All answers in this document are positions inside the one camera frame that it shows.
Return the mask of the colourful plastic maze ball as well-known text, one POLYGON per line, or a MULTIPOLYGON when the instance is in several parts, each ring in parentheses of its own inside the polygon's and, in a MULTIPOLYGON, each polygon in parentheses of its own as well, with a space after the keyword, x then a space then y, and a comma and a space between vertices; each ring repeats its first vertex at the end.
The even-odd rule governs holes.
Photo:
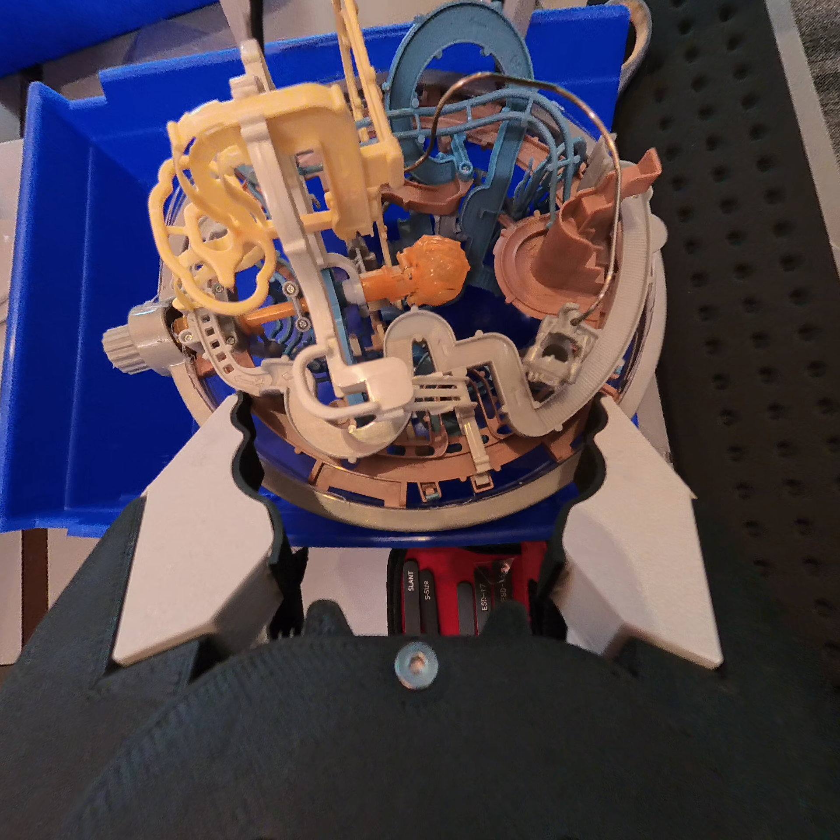
POLYGON ((498 4, 420 16, 386 71, 356 3, 332 10, 334 80, 282 87, 242 33, 229 99, 169 123, 158 290, 103 349, 199 425, 245 403, 263 487, 301 508, 407 532, 524 511, 656 365, 659 154, 622 160, 498 4))

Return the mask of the black perforated mat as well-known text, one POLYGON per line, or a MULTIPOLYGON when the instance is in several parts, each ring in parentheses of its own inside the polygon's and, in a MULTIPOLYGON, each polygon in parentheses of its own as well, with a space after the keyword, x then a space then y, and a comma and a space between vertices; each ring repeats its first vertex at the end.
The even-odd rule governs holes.
POLYGON ((668 227, 659 388, 678 472, 838 681, 838 277, 764 2, 653 1, 616 110, 668 227))

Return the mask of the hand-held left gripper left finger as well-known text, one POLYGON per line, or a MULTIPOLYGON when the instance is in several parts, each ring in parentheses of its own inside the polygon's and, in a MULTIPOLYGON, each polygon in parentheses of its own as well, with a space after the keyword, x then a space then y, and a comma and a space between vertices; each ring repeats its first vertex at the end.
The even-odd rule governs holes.
POLYGON ((246 394, 225 399, 143 493, 144 507, 112 657, 122 666, 200 637, 247 649, 281 601, 279 514, 246 394))

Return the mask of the red tweezers case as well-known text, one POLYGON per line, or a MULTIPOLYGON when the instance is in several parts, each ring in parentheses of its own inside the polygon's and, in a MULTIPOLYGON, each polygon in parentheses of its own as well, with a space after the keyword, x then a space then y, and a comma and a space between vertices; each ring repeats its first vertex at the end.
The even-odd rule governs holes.
POLYGON ((394 549, 386 575, 389 635, 479 635, 499 604, 532 618, 546 542, 394 549))

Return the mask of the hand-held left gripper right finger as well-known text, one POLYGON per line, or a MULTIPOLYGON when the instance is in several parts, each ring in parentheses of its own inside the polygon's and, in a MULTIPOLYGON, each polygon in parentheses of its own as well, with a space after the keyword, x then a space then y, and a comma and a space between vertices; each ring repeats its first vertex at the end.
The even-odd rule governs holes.
POLYGON ((575 502, 560 544, 566 570, 551 594, 567 640, 614 657, 638 638, 715 669, 718 627, 688 486, 610 396, 584 451, 593 491, 575 502))

